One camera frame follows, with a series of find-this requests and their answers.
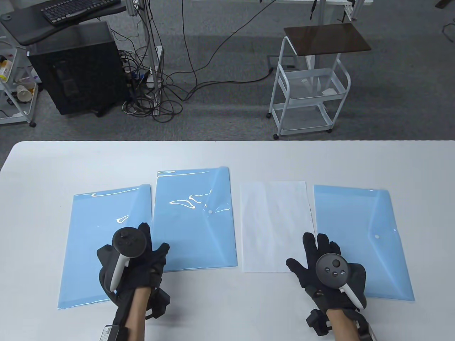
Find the black cable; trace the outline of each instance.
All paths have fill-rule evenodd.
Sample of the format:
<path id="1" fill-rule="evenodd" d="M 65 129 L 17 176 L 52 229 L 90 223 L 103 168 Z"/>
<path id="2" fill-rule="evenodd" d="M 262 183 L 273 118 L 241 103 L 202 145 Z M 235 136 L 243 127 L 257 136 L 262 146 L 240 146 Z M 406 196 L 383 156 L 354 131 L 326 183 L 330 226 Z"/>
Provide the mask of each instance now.
<path id="1" fill-rule="evenodd" d="M 273 71 L 273 68 L 271 68 L 269 70 L 269 72 L 268 72 L 268 74 L 266 76 L 261 77 L 261 78 L 256 79 L 256 80 L 246 80 L 246 81 L 235 81 L 235 80 L 206 81 L 206 82 L 198 83 L 196 72 L 206 68 L 210 64 L 210 62 L 212 61 L 212 59 L 214 58 L 216 53 L 219 51 L 219 49 L 234 34 L 236 34 L 243 27 L 248 25 L 254 18 L 256 18 L 260 13 L 262 13 L 266 8 L 268 8 L 275 1 L 276 0 L 273 0 L 272 2 L 267 4 L 255 16 L 253 16 L 249 21 L 247 21 L 244 25 L 242 25 L 235 32 L 233 32 L 229 37 L 227 37 L 218 46 L 218 48 L 214 51 L 214 53 L 212 54 L 212 56 L 209 59 L 209 61 L 203 67 L 198 68 L 198 69 L 195 70 L 194 66 L 193 66 L 193 63 L 192 63 L 192 60 L 191 60 L 191 56 L 190 56 L 190 53 L 189 53 L 187 40 L 186 40 L 184 9 L 183 9 L 183 0 L 182 0 L 182 31 L 183 31 L 183 39 L 184 39 L 184 42 L 185 42 L 185 48 L 187 50 L 187 55 L 188 55 L 188 59 L 189 59 L 190 66 L 191 66 L 192 70 L 191 71 L 177 71 L 177 72 L 171 73 L 170 75 L 166 75 L 164 73 L 165 53 L 164 53 L 164 49 L 162 49 L 162 53 L 161 53 L 162 62 L 161 62 L 160 58 L 158 58 L 158 67 L 157 67 L 157 70 L 156 70 L 157 79 L 155 80 L 156 82 L 160 82 L 161 83 L 161 86 L 159 86 L 159 88 L 158 88 L 158 92 L 156 92 L 155 89 L 148 89 L 147 88 L 147 81 L 143 82 L 143 80 L 148 76 L 149 71 L 147 71 L 147 73 L 145 75 L 143 75 L 142 78 L 140 77 L 140 70 L 147 70 L 147 68 L 144 67 L 144 65 L 143 65 L 144 58 L 145 58 L 145 56 L 147 54 L 144 54 L 144 56 L 142 56 L 142 59 L 140 59 L 140 56 L 139 56 L 139 54 L 138 54 L 138 52 L 137 52 L 137 50 L 136 50 L 136 48 L 134 46 L 134 43 L 131 41 L 131 39 L 129 39 L 128 37 L 125 37 L 124 35 L 119 34 L 118 32 L 115 32 L 113 30 L 114 33 L 116 33 L 119 36 L 125 38 L 126 40 L 129 40 L 131 42 L 131 44 L 133 45 L 133 49 L 135 51 L 136 56 L 134 56 L 129 51 L 119 51 L 119 52 L 120 52 L 121 57 L 123 58 L 125 64 L 127 64 L 127 66 L 125 66 L 125 67 L 129 68 L 130 72 L 132 72 L 132 70 L 137 71 L 138 75 L 139 75 L 139 78 L 140 78 L 139 84 L 137 86 L 135 86 L 134 89 L 132 89 L 134 100 L 130 101 L 130 102 L 125 102 L 124 105 L 122 106 L 123 111 L 126 112 L 127 114 L 131 115 L 131 116 L 134 116 L 134 117 L 149 117 L 149 116 L 151 116 L 154 120 L 156 120 L 158 122 L 166 123 L 166 122 L 171 121 L 175 117 L 175 115 L 178 115 L 178 114 L 180 114 L 183 111 L 182 104 L 179 103 L 176 100 L 171 100 L 170 97 L 169 97 L 169 94 L 167 93 L 167 91 L 170 91 L 181 102 L 185 102 L 185 101 L 189 100 L 196 93 L 196 91 L 198 91 L 199 89 L 202 89 L 202 88 L 204 88 L 206 86 L 215 85 L 215 84 L 248 84 L 248 83 L 259 82 L 259 81 L 262 81 L 262 80 L 266 79 L 267 77 L 269 77 L 271 75 L 272 71 Z M 149 20 L 149 22 L 150 21 L 153 22 L 155 30 L 157 31 L 159 42 L 160 42 L 160 44 L 162 46 L 162 40 L 161 40 L 160 32 L 159 32 L 159 30 L 157 28 L 157 25 L 156 25 L 156 23 L 154 21 L 154 18 L 153 18 L 153 12 L 152 12 L 152 7 L 151 7 L 150 0 L 146 0 L 144 5 L 145 5 L 144 9 L 142 9 L 142 10 L 144 11 L 145 18 L 142 17 L 140 12 L 138 14 L 139 14 L 141 20 L 144 23 L 146 23 L 144 20 Z M 144 31 L 147 31 L 147 33 L 146 33 L 146 35 L 147 35 L 147 45 L 146 46 L 142 46 L 140 48 L 146 47 L 148 49 L 149 46 L 151 44 L 153 44 L 152 48 L 157 50 L 157 46 L 156 46 L 156 43 L 155 43 L 155 38 L 154 38 L 154 35 L 153 35 L 153 31 L 151 33 L 149 33 L 148 29 L 145 29 Z M 175 75 L 175 74 L 178 74 L 178 73 L 193 73 L 194 77 L 195 77 L 195 80 L 196 80 L 196 85 L 194 85 L 191 90 L 187 91 L 184 88 L 174 84 L 174 80 L 172 79 L 172 75 Z M 184 93 L 184 95 L 180 96 L 176 91 L 181 91 L 181 92 Z M 170 105 L 171 109 L 165 108 L 163 106 L 165 103 L 168 103 Z M 175 105 L 180 107 L 179 110 L 176 111 L 176 108 L 174 107 Z M 155 115 L 155 110 L 157 110 L 157 109 L 159 110 L 159 114 Z M 162 117 L 162 116 L 168 116 L 168 117 L 165 120 L 162 120 L 162 119 L 160 119 L 160 117 Z"/>
<path id="2" fill-rule="evenodd" d="M 448 24 L 442 26 L 442 34 L 445 35 L 445 37 L 446 37 L 451 43 L 453 43 L 454 40 L 453 40 L 452 38 L 450 38 L 450 37 L 447 35 L 447 33 L 445 32 L 445 29 L 446 29 L 447 27 L 449 27 L 449 26 L 455 26 L 455 18 L 453 18 L 452 21 L 453 21 L 453 23 L 448 23 Z"/>
<path id="3" fill-rule="evenodd" d="M 254 18 L 256 18 L 259 14 L 261 14 L 264 10 L 266 10 L 271 4 L 273 4 L 275 1 L 277 0 L 273 0 L 272 2 L 270 2 L 269 4 L 267 4 L 267 6 L 265 6 L 264 8 L 262 8 L 258 13 L 256 13 L 250 20 L 248 20 L 245 24 L 243 24 L 242 26 L 240 26 L 237 30 L 235 30 L 229 37 L 227 37 L 218 47 L 217 49 L 215 50 L 215 52 L 212 54 L 212 56 L 210 57 L 209 61 L 207 62 L 207 64 L 205 64 L 203 67 L 200 67 L 199 69 L 196 69 L 194 71 L 200 71 L 202 69 L 205 69 L 209 64 L 210 62 L 212 61 L 213 57 L 215 56 L 215 54 L 218 52 L 218 50 L 221 48 L 221 46 L 224 45 L 224 43 L 226 43 L 234 34 L 236 34 L 237 32 L 239 32 L 243 27 L 245 27 L 246 25 L 248 25 L 250 22 L 253 21 Z M 176 72 L 172 72 L 170 76 L 172 75 L 175 75 L 177 73 L 192 73 L 193 71 L 176 71 Z"/>
<path id="4" fill-rule="evenodd" d="M 197 76 L 196 71 L 194 70 L 193 63 L 191 62 L 190 51 L 187 45 L 187 37 L 185 34 L 185 15 L 183 14 L 183 0 L 182 0 L 182 32 L 183 32 L 183 41 L 185 42 L 185 48 L 187 49 L 188 60 L 190 61 L 191 70 L 193 71 L 194 79 L 196 80 L 197 85 Z"/>

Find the black keyboard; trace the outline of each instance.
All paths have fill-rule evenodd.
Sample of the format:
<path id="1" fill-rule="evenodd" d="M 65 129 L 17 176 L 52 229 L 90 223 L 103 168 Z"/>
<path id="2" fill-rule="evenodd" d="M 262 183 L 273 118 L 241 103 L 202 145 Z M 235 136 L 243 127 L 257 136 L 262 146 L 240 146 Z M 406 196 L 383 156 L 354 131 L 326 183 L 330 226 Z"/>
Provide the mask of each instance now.
<path id="1" fill-rule="evenodd" d="M 41 9 L 41 13 L 52 25 L 61 25 L 68 21 L 97 12 L 103 8 L 119 4 L 121 0 L 65 0 Z"/>

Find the cable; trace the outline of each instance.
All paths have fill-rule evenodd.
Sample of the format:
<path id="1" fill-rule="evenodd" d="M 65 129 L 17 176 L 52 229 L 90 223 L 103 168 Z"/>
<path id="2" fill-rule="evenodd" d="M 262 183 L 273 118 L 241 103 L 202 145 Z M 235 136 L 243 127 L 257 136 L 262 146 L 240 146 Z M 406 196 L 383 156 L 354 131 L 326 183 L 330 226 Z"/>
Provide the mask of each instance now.
<path id="1" fill-rule="evenodd" d="M 265 6 L 264 8 L 262 8 L 258 13 L 256 13 L 250 20 L 248 20 L 245 24 L 243 24 L 242 26 L 240 26 L 237 30 L 235 30 L 229 37 L 227 37 L 218 47 L 217 49 L 215 50 L 215 52 L 212 54 L 212 56 L 210 57 L 209 61 L 207 62 L 207 64 L 205 64 L 203 67 L 200 67 L 199 69 L 196 69 L 194 71 L 200 71 L 202 69 L 205 69 L 209 64 L 210 62 L 212 61 L 213 57 L 215 56 L 215 54 L 218 52 L 218 50 L 221 48 L 221 46 L 224 45 L 224 43 L 226 43 L 234 34 L 236 34 L 237 32 L 239 32 L 243 27 L 245 27 L 246 25 L 248 25 L 250 22 L 253 21 L 254 18 L 256 18 L 259 14 L 261 14 L 264 10 L 266 10 L 271 4 L 273 4 L 275 1 L 277 0 L 273 0 L 272 2 L 270 2 L 269 4 L 267 4 L 267 6 Z M 172 75 L 175 75 L 177 73 L 192 73 L 193 71 L 176 71 L 176 72 L 173 72 L 169 75 L 172 76 Z"/>
<path id="2" fill-rule="evenodd" d="M 188 45 L 187 45 L 187 37 L 186 37 L 186 34 L 185 34 L 185 20 L 184 20 L 184 18 L 185 18 L 185 15 L 183 14 L 183 0 L 182 0 L 182 32 L 183 32 L 183 41 L 185 42 L 185 48 L 187 49 L 188 60 L 190 61 L 191 70 L 193 71 L 194 79 L 196 80 L 196 85 L 197 85 L 196 71 L 194 70 L 193 63 L 191 62 L 190 51 L 189 51 Z"/>
<path id="3" fill-rule="evenodd" d="M 273 68 L 271 68 L 268 71 L 268 74 L 264 77 L 261 77 L 256 80 L 246 80 L 246 81 L 235 81 L 235 80 L 225 80 L 225 81 L 205 81 L 202 83 L 198 82 L 197 79 L 197 71 L 200 71 L 204 68 L 206 68 L 216 53 L 219 51 L 219 49 L 237 32 L 239 32 L 243 27 L 248 25 L 254 18 L 256 18 L 259 14 L 261 14 L 266 8 L 268 8 L 272 3 L 274 3 L 277 0 L 271 1 L 269 4 L 267 4 L 264 8 L 262 8 L 256 15 L 254 15 L 249 21 L 247 21 L 244 25 L 239 27 L 235 32 L 233 32 L 229 37 L 227 37 L 214 51 L 212 56 L 210 57 L 209 61 L 202 67 L 198 69 L 194 69 L 194 65 L 191 60 L 191 56 L 189 53 L 188 45 L 187 45 L 187 39 L 186 39 L 186 32 L 185 32 L 185 20 L 184 20 L 184 4 L 182 0 L 182 32 L 183 32 L 183 39 L 185 42 L 185 48 L 187 50 L 187 55 L 188 59 L 190 62 L 191 66 L 191 71 L 177 71 L 173 72 L 170 75 L 167 75 L 164 73 L 164 68 L 165 68 L 165 53 L 164 49 L 161 51 L 161 56 L 158 56 L 158 66 L 156 67 L 155 65 L 151 65 L 151 67 L 156 67 L 156 75 L 157 79 L 155 79 L 156 82 L 161 83 L 160 86 L 158 87 L 158 91 L 155 91 L 155 89 L 148 89 L 147 88 L 147 81 L 144 82 L 144 79 L 147 79 L 147 77 L 150 74 L 150 71 L 148 68 L 146 68 L 143 65 L 143 61 L 145 56 L 147 55 L 147 52 L 144 55 L 139 55 L 138 50 L 141 48 L 146 48 L 148 50 L 149 47 L 154 48 L 157 51 L 157 46 L 155 43 L 155 37 L 153 34 L 153 30 L 150 30 L 149 32 L 148 25 L 145 24 L 145 30 L 146 31 L 146 39 L 147 39 L 147 45 L 142 46 L 139 49 L 136 49 L 134 46 L 134 43 L 130 38 L 133 37 L 125 37 L 124 35 L 119 34 L 118 32 L 112 30 L 115 34 L 123 37 L 125 40 L 120 40 L 116 37 L 117 40 L 119 41 L 130 41 L 133 50 L 134 51 L 124 51 L 120 50 L 119 53 L 121 55 L 121 58 L 124 62 L 124 70 L 126 73 L 131 74 L 132 78 L 135 79 L 136 73 L 139 79 L 139 82 L 137 85 L 133 85 L 131 88 L 132 92 L 132 99 L 130 101 L 127 101 L 123 103 L 122 106 L 122 111 L 124 111 L 126 114 L 134 116 L 134 117 L 149 117 L 151 116 L 154 120 L 161 122 L 161 123 L 166 123 L 171 121 L 176 115 L 180 114 L 183 111 L 183 106 L 181 103 L 179 103 L 177 100 L 172 100 L 169 97 L 169 94 L 167 93 L 168 91 L 172 93 L 179 101 L 185 102 L 189 100 L 195 93 L 196 91 L 210 85 L 215 85 L 215 84 L 248 84 L 248 83 L 255 83 L 255 82 L 260 82 L 267 77 L 269 77 L 273 71 Z M 144 8 L 141 10 L 143 11 L 143 14 L 141 14 L 140 11 L 138 11 L 139 17 L 141 18 L 141 21 L 143 23 L 150 23 L 150 21 L 153 23 L 153 26 L 155 27 L 155 30 L 158 35 L 159 42 L 162 44 L 160 32 L 157 28 L 157 25 L 154 21 L 153 18 L 153 12 L 152 12 L 152 7 L 151 7 L 151 1 L 150 0 L 145 0 L 144 1 Z M 147 70 L 147 72 L 141 76 L 140 72 L 141 70 Z M 173 75 L 179 74 L 179 73 L 193 73 L 194 78 L 196 81 L 196 84 L 193 86 L 193 88 L 189 91 L 185 90 L 184 88 L 174 84 L 174 80 L 172 78 Z M 170 109 L 165 108 L 164 104 L 169 104 Z"/>
<path id="4" fill-rule="evenodd" d="M 442 34 L 445 35 L 445 37 L 446 37 L 451 43 L 453 43 L 454 40 L 453 40 L 452 38 L 450 38 L 450 37 L 447 35 L 447 33 L 445 32 L 445 29 L 446 29 L 447 27 L 449 27 L 449 26 L 452 26 L 452 25 L 455 26 L 455 18 L 453 18 L 452 21 L 453 21 L 453 23 L 448 23 L 448 24 L 442 26 Z"/>

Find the wrist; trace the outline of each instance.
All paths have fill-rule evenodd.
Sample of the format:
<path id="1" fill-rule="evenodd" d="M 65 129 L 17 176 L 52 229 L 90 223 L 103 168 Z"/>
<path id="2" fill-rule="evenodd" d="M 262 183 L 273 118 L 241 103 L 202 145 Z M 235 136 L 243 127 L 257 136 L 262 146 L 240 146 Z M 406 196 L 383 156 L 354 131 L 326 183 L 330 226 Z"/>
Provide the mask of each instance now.
<path id="1" fill-rule="evenodd" d="M 148 286 L 136 288 L 134 290 L 134 297 L 137 297 L 137 299 L 140 301 L 142 299 L 148 301 L 150 294 L 152 293 L 152 288 Z"/>
<path id="2" fill-rule="evenodd" d="M 327 309 L 326 315 L 331 322 L 347 318 L 341 309 Z"/>

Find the black desk surface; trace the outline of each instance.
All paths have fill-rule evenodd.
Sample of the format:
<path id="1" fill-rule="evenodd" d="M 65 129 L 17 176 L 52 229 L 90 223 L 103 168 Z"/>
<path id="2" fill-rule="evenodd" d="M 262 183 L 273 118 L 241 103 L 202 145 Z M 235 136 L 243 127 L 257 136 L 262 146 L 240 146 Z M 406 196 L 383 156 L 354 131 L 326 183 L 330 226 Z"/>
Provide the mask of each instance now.
<path id="1" fill-rule="evenodd" d="M 327 55 L 371 50 L 351 23 L 286 27 L 284 32 L 297 55 Z"/>
<path id="2" fill-rule="evenodd" d="M 94 12 L 80 18 L 79 20 L 75 20 L 68 24 L 53 26 L 44 18 L 43 14 L 41 13 L 41 8 L 47 7 L 50 3 L 56 2 L 47 1 L 41 4 L 23 8 L 21 10 L 16 10 L 11 13 L 3 14 L 0 16 L 0 22 L 19 44 L 22 46 L 28 46 L 80 22 L 94 19 L 100 16 L 120 13 L 126 10 L 125 1 L 122 0 L 120 4 Z"/>

